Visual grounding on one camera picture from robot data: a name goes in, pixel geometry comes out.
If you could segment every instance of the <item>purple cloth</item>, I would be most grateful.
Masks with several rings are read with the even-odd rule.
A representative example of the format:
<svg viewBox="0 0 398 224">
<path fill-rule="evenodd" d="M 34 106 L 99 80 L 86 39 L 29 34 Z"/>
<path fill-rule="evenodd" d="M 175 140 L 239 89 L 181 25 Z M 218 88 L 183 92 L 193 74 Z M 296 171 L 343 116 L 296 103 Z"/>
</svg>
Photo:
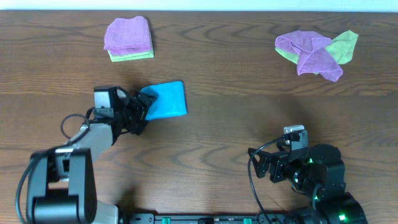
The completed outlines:
<svg viewBox="0 0 398 224">
<path fill-rule="evenodd" d="M 319 72 L 327 80 L 336 82 L 343 70 L 325 50 L 331 43 L 330 38 L 317 32 L 300 30 L 280 35 L 275 40 L 276 47 L 299 56 L 298 75 Z"/>
<path fill-rule="evenodd" d="M 152 50 L 148 21 L 142 16 L 115 19 L 106 29 L 104 50 L 109 50 L 113 55 Z"/>
</svg>

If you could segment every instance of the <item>wood grain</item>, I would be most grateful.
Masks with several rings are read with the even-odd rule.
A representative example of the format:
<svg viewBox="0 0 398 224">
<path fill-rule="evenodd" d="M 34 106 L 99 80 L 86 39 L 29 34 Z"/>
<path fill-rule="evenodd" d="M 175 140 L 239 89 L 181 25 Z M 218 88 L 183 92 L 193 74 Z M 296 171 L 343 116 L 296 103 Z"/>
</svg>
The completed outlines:
<svg viewBox="0 0 398 224">
<path fill-rule="evenodd" d="M 107 26 L 137 15 L 150 21 L 155 58 L 111 63 Z M 247 148 L 304 124 L 311 145 L 342 151 L 347 188 L 369 223 L 398 222 L 397 27 L 398 14 L 2 11 L 0 223 L 17 223 L 15 191 L 30 154 L 65 141 L 62 118 L 91 107 L 94 86 L 172 80 L 185 83 L 188 114 L 153 121 L 102 154 L 100 200 L 159 213 L 256 213 Z M 299 29 L 359 34 L 338 82 L 298 77 L 274 50 L 278 35 Z M 286 182 L 255 185 L 268 209 L 308 203 Z"/>
</svg>

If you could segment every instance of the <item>green light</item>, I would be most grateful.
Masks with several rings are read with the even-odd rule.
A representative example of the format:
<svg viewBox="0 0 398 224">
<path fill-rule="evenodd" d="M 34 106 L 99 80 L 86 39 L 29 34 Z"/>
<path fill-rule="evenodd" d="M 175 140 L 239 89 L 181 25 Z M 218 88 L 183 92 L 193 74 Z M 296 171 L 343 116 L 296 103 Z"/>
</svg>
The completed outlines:
<svg viewBox="0 0 398 224">
<path fill-rule="evenodd" d="M 339 215 L 338 218 L 340 219 L 340 221 L 344 221 L 346 219 L 346 216 L 344 214 Z"/>
</svg>

